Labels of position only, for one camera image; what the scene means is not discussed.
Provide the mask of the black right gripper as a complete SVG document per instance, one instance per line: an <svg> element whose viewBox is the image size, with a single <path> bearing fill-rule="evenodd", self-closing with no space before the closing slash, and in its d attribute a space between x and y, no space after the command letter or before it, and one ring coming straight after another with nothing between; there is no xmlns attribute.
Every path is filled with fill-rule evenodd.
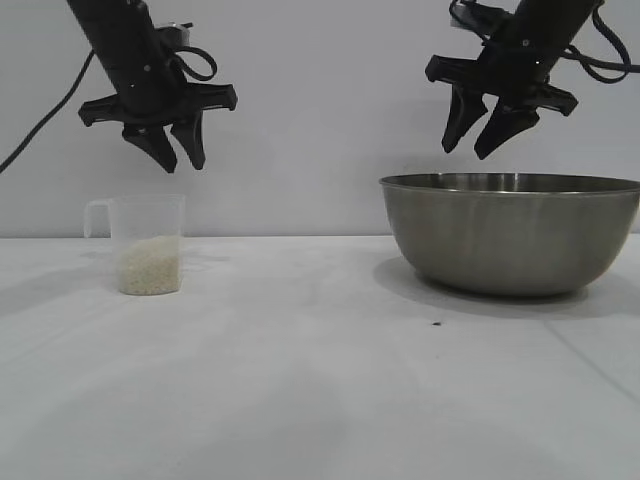
<svg viewBox="0 0 640 480"><path fill-rule="evenodd" d="M484 160L514 136L533 128L540 120L535 108L570 115L578 105L573 94L550 84L550 71L559 50L539 49L528 37L502 31L483 43L477 59L435 55L425 74L431 82L451 85L449 115L441 141L451 153L488 109L484 95L500 99L474 144Z"/></svg>

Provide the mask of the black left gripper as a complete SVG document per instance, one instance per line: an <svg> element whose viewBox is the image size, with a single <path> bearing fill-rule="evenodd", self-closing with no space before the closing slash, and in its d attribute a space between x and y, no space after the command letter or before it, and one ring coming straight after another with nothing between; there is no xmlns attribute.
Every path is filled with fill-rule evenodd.
<svg viewBox="0 0 640 480"><path fill-rule="evenodd" d="M82 122L124 124L122 137L172 174L177 157L164 128L198 171L206 161L203 111L233 111L237 94L231 84L212 84L217 63L190 44L191 22L155 26L136 22L83 22L81 28L114 93L85 102Z"/></svg>

